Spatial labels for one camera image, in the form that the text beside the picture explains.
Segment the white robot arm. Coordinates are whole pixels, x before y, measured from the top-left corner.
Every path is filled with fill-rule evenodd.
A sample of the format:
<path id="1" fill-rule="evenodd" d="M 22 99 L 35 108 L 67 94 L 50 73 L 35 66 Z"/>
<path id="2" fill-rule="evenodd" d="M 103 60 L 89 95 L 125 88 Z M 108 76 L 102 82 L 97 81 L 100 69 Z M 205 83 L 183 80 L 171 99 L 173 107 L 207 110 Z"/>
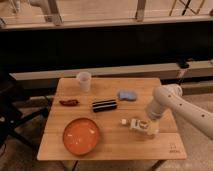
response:
<path id="1" fill-rule="evenodd" d="M 170 109 L 213 140 L 213 113 L 184 100 L 182 94 L 182 88 L 178 84 L 154 88 L 152 100 L 146 108 L 148 117 L 152 121 L 160 120 L 165 110 Z"/>

